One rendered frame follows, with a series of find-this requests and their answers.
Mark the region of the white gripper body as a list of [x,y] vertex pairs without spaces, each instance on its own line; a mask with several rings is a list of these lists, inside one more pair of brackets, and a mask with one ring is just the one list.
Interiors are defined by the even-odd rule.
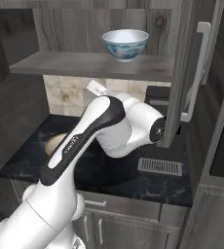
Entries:
[[112,96],[112,92],[104,87],[102,84],[95,80],[91,80],[87,85],[87,90],[96,96],[109,95]]

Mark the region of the grey wooden cabinet door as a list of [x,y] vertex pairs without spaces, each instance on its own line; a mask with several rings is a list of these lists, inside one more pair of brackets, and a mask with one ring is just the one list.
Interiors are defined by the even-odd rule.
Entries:
[[204,85],[212,59],[223,7],[224,0],[183,0],[182,2],[177,50],[168,100],[168,117],[163,140],[165,148],[170,146],[179,128],[181,113],[185,112],[187,93],[195,79],[203,39],[203,35],[197,32],[198,22],[210,23],[203,75],[200,81],[200,85]]

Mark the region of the narrow grey base cabinet door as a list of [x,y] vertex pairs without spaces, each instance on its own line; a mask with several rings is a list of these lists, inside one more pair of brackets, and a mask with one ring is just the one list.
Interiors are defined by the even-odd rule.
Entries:
[[[88,229],[90,241],[87,242],[84,229],[84,216],[88,216]],[[76,234],[83,240],[87,249],[96,249],[96,232],[94,224],[94,216],[90,211],[85,211],[83,215],[73,222],[73,227]]]

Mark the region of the wide grey base cabinet door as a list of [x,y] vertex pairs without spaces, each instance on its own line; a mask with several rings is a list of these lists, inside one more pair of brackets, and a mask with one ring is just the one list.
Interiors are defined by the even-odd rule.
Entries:
[[[99,243],[98,219],[102,219],[103,244]],[[136,219],[95,214],[99,249],[176,249],[180,230]]]

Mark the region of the grey tall cabinet with oven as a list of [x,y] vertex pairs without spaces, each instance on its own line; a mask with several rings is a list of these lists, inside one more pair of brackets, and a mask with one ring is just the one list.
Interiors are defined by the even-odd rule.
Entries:
[[224,0],[187,136],[193,200],[179,249],[224,249]]

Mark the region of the blue and white bowl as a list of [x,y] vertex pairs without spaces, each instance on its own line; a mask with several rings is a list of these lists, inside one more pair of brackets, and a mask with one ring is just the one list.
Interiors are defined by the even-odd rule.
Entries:
[[102,40],[106,50],[120,62],[133,61],[145,48],[149,34],[137,29],[105,32]]

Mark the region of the grey drawer front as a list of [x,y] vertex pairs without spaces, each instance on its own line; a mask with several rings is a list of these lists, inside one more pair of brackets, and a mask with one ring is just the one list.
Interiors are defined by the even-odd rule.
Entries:
[[107,201],[106,206],[87,205],[87,208],[117,213],[122,215],[140,217],[144,219],[154,220],[159,222],[160,203],[145,201],[134,198],[121,196],[110,196],[91,192],[79,191],[85,200],[103,202]]

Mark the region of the grey wooden wall cabinet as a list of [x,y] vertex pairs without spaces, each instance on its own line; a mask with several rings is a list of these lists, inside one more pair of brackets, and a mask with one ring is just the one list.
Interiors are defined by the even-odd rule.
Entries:
[[[0,0],[0,11],[32,14],[38,49],[16,59],[13,73],[169,81],[184,0]],[[119,28],[150,34],[143,53],[119,62],[102,34]]]

